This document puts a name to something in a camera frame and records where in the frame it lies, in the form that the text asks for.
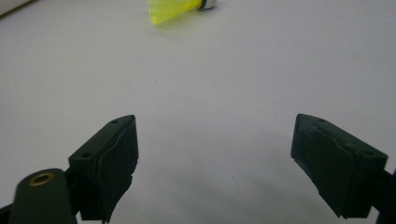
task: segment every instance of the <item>brass insert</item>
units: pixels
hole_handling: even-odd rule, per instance
[[[51,179],[53,179],[53,177],[54,177],[53,173],[42,173],[36,175],[29,180],[29,186],[37,187],[47,184],[48,182],[51,181]]]

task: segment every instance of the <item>screw hole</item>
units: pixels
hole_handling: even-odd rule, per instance
[[[53,174],[52,173],[44,173],[40,175],[36,175],[32,179],[29,180],[29,185],[32,187],[37,187],[43,184],[47,184],[48,182],[53,179]]]
[[[85,152],[85,153],[82,153],[82,155],[81,155],[82,158],[89,158],[91,156],[92,156],[91,152]]]

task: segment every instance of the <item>white surface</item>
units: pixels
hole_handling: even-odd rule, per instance
[[[295,116],[396,167],[396,2],[218,1],[163,28],[146,1],[40,0],[0,20],[0,206],[108,121],[140,161],[112,223],[338,219],[290,158]]]

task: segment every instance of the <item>yellow shuttlecock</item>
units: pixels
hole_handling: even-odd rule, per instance
[[[158,25],[196,8],[212,8],[217,0],[148,0],[151,22]]]

